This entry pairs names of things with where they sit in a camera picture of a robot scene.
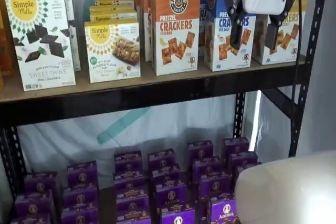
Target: blue crackers box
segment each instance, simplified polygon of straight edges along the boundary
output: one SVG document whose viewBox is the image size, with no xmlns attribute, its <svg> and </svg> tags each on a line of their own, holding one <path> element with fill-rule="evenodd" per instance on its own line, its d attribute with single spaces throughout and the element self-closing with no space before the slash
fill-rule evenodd
<svg viewBox="0 0 336 224">
<path fill-rule="evenodd" d="M 231 19 L 224 0 L 207 0 L 206 20 L 205 64 L 212 71 L 249 67 L 256 16 L 247 14 L 243 19 L 239 50 L 230 45 Z"/>
</svg>

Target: snack box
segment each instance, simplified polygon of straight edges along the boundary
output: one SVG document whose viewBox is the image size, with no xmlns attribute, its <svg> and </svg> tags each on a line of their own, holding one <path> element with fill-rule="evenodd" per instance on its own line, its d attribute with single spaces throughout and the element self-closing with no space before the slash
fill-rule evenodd
<svg viewBox="0 0 336 224">
<path fill-rule="evenodd" d="M 52 220 L 56 220 L 55 205 L 51 190 L 45 193 L 24 193 L 18 195 L 14 204 L 18 217 L 50 214 Z"/>
<path fill-rule="evenodd" d="M 200 0 L 151 0 L 157 76 L 197 70 Z"/>
<path fill-rule="evenodd" d="M 218 193 L 229 193 L 231 174 L 225 170 L 209 172 L 201 176 L 198 185 L 198 199 L 212 197 Z"/>
<path fill-rule="evenodd" d="M 50 215 L 30 215 L 10 221 L 10 224 L 51 224 Z"/>
<path fill-rule="evenodd" d="M 240 223 L 235 198 L 230 194 L 212 197 L 208 202 L 207 211 L 207 223 Z"/>
<path fill-rule="evenodd" d="M 235 170 L 236 166 L 245 166 L 247 164 L 257 164 L 258 155 L 255 152 L 240 152 L 229 155 L 227 168 L 230 173 Z"/>
<path fill-rule="evenodd" d="M 65 0 L 66 8 L 67 8 L 67 17 L 69 22 L 69 29 L 63 30 L 62 33 L 70 38 L 71 41 L 71 51 L 73 58 L 73 65 L 75 71 L 80 71 L 80 62 L 79 62 L 79 51 L 78 51 L 78 38 L 77 31 L 75 27 L 75 11 L 74 11 L 74 3 L 72 0 Z"/>
<path fill-rule="evenodd" d="M 115 192 L 117 211 L 132 210 L 139 207 L 148 207 L 147 185 L 137 186 L 133 189 L 117 189 Z"/>
<path fill-rule="evenodd" d="M 140 207 L 138 209 L 117 211 L 116 224 L 151 224 L 151 214 L 148 207 Z"/>
<path fill-rule="evenodd" d="M 207 0 L 205 64 L 212 71 L 247 68 L 251 64 L 256 16 L 247 14 L 239 50 L 230 44 L 231 19 L 224 0 Z"/>
<path fill-rule="evenodd" d="M 98 172 L 96 161 L 71 165 L 67 168 L 68 186 L 74 187 L 78 184 L 98 184 Z"/>
<path fill-rule="evenodd" d="M 6 4 L 24 91 L 75 85 L 65 0 Z"/>
<path fill-rule="evenodd" d="M 187 145 L 188 166 L 193 165 L 193 160 L 203 157 L 212 157 L 214 154 L 214 145 L 211 141 L 200 141 Z"/>
<path fill-rule="evenodd" d="M 95 0 L 95 5 L 125 5 L 131 4 L 134 9 L 134 0 Z"/>
<path fill-rule="evenodd" d="M 302 25 L 306 16 L 308 0 L 302 0 Z M 296 61 L 299 43 L 299 0 L 294 0 L 287 18 L 279 27 L 274 50 L 265 46 L 268 16 L 258 16 L 253 57 L 262 65 Z"/>
<path fill-rule="evenodd" d="M 250 143 L 246 137 L 224 138 L 222 147 L 223 163 L 226 164 L 229 155 L 232 153 L 248 152 L 249 145 Z"/>
<path fill-rule="evenodd" d="M 136 19 L 85 22 L 90 82 L 140 77 Z"/>
<path fill-rule="evenodd" d="M 173 149 L 167 149 L 148 155 L 149 170 L 159 169 L 160 167 L 173 165 L 176 163 L 175 152 Z"/>
<path fill-rule="evenodd" d="M 199 182 L 201 176 L 223 168 L 223 163 L 219 156 L 198 158 L 193 160 L 193 182 Z"/>
<path fill-rule="evenodd" d="M 99 223 L 99 212 L 95 203 L 77 204 L 63 209 L 62 224 Z"/>
<path fill-rule="evenodd" d="M 68 187 L 63 192 L 64 207 L 97 201 L 98 190 L 96 184 L 79 184 L 74 187 Z"/>
<path fill-rule="evenodd" d="M 129 170 L 126 172 L 117 172 L 114 175 L 115 189 L 133 189 L 136 186 L 145 184 L 145 173 L 142 170 Z"/>
<path fill-rule="evenodd" d="M 109 20 L 120 19 L 137 19 L 136 11 L 134 9 L 116 9 L 105 11 L 92 11 L 90 13 L 91 22 L 103 22 Z"/>
<path fill-rule="evenodd" d="M 161 208 L 161 224 L 195 223 L 195 208 L 188 202 Z"/>
</svg>

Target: pretzel crisps logo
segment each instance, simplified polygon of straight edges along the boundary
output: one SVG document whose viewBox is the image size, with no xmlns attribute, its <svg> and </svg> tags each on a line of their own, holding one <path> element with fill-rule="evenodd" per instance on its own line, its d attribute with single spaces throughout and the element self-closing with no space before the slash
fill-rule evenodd
<svg viewBox="0 0 336 224">
<path fill-rule="evenodd" d="M 170 8 L 176 14 L 183 13 L 188 6 L 188 0 L 170 0 Z"/>
</svg>

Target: metal shelving unit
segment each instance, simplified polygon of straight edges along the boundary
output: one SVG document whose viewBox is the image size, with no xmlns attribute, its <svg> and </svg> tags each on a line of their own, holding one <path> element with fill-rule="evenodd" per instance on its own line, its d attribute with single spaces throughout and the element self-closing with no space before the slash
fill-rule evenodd
<svg viewBox="0 0 336 224">
<path fill-rule="evenodd" d="M 0 153 L 13 198 L 23 190 L 26 167 L 16 126 L 86 115 L 142 108 L 236 94 L 233 137 L 240 137 L 245 92 L 261 90 L 292 121 L 289 157 L 295 156 L 306 103 L 314 54 L 325 0 L 316 0 L 306 56 L 300 57 L 295 81 L 294 63 L 211 72 L 200 62 L 198 70 L 156 77 L 149 63 L 142 63 L 142 77 L 90 84 L 88 70 L 76 74 L 76 86 L 24 92 L 20 76 L 5 79 L 0 92 Z M 278 88 L 300 84 L 298 103 Z"/>
</svg>

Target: black metal shelf frame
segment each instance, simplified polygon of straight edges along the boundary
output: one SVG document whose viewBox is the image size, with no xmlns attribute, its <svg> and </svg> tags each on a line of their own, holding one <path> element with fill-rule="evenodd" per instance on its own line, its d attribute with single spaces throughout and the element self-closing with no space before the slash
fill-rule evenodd
<svg viewBox="0 0 336 224">
<path fill-rule="evenodd" d="M 301 87 L 294 111 L 291 99 L 278 87 L 294 84 L 295 66 L 0 103 L 0 153 L 13 198 L 23 190 L 23 179 L 27 173 L 16 130 L 16 126 L 24 124 L 236 94 L 233 130 L 233 137 L 236 138 L 242 134 L 246 92 L 261 90 L 287 117 L 291 118 L 294 113 L 289 157 L 295 156 L 324 2 L 325 0 L 315 1 L 306 60 L 298 67 L 296 84 Z M 100 106 L 89 106 L 95 103 Z"/>
</svg>

